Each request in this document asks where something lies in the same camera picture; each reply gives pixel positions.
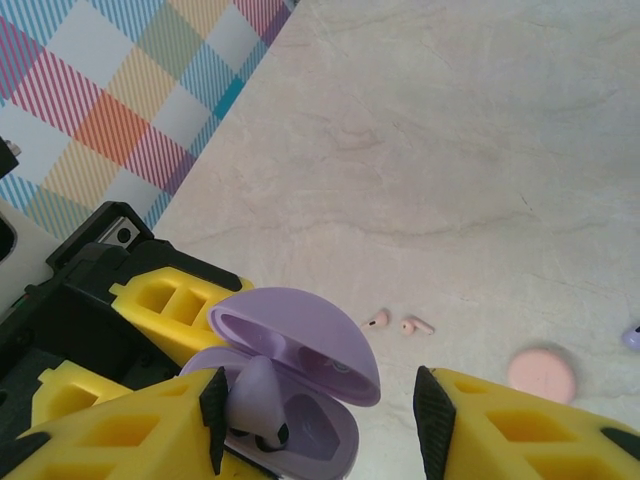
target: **black rubber pad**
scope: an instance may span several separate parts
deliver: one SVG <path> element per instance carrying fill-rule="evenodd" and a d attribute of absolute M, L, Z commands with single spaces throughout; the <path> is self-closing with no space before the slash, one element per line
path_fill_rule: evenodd
<path fill-rule="evenodd" d="M 606 427 L 602 434 L 640 462 L 640 437 L 617 428 Z"/>
<path fill-rule="evenodd" d="M 444 480 L 456 409 L 427 367 L 420 367 L 413 393 L 424 472 L 429 480 Z"/>
<path fill-rule="evenodd" d="M 224 373 L 224 367 L 220 367 L 200 394 L 200 411 L 202 412 L 203 423 L 210 430 L 209 456 L 216 475 L 220 475 L 222 456 L 224 455 L 224 440 L 227 436 L 227 420 L 224 416 L 224 406 L 227 403 L 228 395 L 227 376 Z"/>

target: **earbud case lid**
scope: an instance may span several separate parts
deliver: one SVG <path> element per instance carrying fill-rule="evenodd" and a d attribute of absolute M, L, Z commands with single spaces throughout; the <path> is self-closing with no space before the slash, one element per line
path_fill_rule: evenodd
<path fill-rule="evenodd" d="M 234 348 L 271 358 L 314 390 L 362 407 L 380 400 L 378 367 L 362 331 L 317 295 L 284 287 L 240 292 L 211 308 L 209 325 Z"/>

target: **earbud charging case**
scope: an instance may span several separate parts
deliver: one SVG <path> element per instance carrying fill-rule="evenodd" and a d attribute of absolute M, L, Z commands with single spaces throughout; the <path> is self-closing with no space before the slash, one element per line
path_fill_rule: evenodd
<path fill-rule="evenodd" d="M 273 361 L 289 441 L 264 452 L 253 435 L 227 433 L 228 447 L 278 475 L 337 480 L 358 452 L 356 421 L 338 400 L 368 407 L 380 400 L 378 367 L 356 324 L 323 298 L 292 288 L 257 288 L 209 311 L 211 328 L 231 347 L 196 354 L 181 375 L 225 367 L 229 387 L 256 355 Z"/>

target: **hole in yellow part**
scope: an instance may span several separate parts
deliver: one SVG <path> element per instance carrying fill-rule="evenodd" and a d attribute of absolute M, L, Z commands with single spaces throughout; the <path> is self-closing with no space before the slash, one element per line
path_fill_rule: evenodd
<path fill-rule="evenodd" d="M 105 480 L 115 465 L 49 465 L 38 480 Z"/>
<path fill-rule="evenodd" d="M 151 283 L 146 285 L 138 295 L 138 305 L 148 308 L 152 312 L 162 313 L 175 291 L 175 287 L 168 283 Z"/>
<path fill-rule="evenodd" d="M 467 382 L 456 382 L 455 386 L 462 393 L 487 393 L 485 388 Z"/>
<path fill-rule="evenodd" d="M 179 397 L 189 389 L 188 385 L 178 385 L 170 390 L 166 390 L 160 394 L 161 397 Z"/>
<path fill-rule="evenodd" d="M 568 442 L 575 440 L 551 418 L 534 410 L 507 410 L 487 414 L 510 442 Z"/>
<path fill-rule="evenodd" d="M 95 426 L 80 443 L 84 447 L 137 447 L 160 421 L 155 415 L 111 417 Z"/>
<path fill-rule="evenodd" d="M 97 395 L 87 392 L 77 385 L 65 385 L 49 404 L 49 420 L 89 408 L 97 399 Z"/>
<path fill-rule="evenodd" d="M 206 299 L 196 295 L 191 290 L 180 293 L 180 298 L 175 299 L 179 301 L 171 306 L 171 318 L 185 325 L 193 325 L 200 310 L 204 307 Z"/>
<path fill-rule="evenodd" d="M 594 457 L 544 456 L 527 461 L 544 480 L 622 480 L 623 477 Z"/>

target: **colorful plaid cloth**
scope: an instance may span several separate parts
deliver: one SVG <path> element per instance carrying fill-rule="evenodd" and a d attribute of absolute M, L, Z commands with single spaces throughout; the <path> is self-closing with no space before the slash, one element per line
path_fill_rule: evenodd
<path fill-rule="evenodd" d="M 153 226 L 290 15 L 286 0 L 0 0 L 0 195 L 66 238 L 106 200 Z"/>

